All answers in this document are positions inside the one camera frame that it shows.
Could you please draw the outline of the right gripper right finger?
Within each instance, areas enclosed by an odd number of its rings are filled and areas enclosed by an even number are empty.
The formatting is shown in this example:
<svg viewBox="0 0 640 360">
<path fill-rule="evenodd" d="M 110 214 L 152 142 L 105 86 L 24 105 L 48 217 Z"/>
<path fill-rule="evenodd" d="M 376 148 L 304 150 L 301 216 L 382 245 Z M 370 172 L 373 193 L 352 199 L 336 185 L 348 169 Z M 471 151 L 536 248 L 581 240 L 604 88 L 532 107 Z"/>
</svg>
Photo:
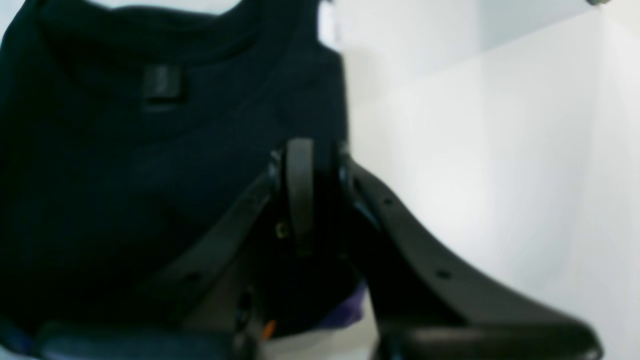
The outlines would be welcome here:
<svg viewBox="0 0 640 360">
<path fill-rule="evenodd" d="M 391 189 L 338 148 L 347 254 L 368 285 L 374 360 L 600 360 L 579 319 L 474 268 Z"/>
</svg>

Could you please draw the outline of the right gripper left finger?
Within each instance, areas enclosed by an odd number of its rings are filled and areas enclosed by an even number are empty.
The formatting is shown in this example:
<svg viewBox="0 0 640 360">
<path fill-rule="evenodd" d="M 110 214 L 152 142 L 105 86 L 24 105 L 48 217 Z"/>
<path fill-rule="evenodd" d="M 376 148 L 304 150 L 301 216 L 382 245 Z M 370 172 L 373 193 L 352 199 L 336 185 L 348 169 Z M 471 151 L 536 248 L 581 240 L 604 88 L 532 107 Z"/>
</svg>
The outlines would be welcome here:
<svg viewBox="0 0 640 360">
<path fill-rule="evenodd" d="M 176 329 L 135 335 L 137 360 L 262 360 L 264 276 L 279 240 L 311 255 L 314 141 L 291 139 L 194 246 L 135 290 Z"/>
</svg>

